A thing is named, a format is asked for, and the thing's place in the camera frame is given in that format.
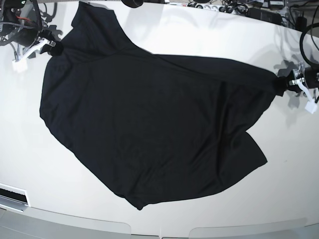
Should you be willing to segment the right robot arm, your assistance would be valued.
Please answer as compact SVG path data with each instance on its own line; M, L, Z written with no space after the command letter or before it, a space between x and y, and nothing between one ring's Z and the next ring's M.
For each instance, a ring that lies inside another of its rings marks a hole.
M10 45L14 62L38 54L61 55L61 30L51 25L57 15L57 2L39 7L36 0L2 0L0 2L0 45Z

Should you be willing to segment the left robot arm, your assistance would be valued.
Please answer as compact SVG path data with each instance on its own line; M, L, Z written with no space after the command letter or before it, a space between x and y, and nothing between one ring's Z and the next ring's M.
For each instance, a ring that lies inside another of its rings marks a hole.
M278 79L274 82L277 95L282 96L286 91L305 95L306 91L298 83L308 91L319 90L319 38L314 36L318 27L316 22L302 31L298 42L299 59L288 62L287 68L278 72Z

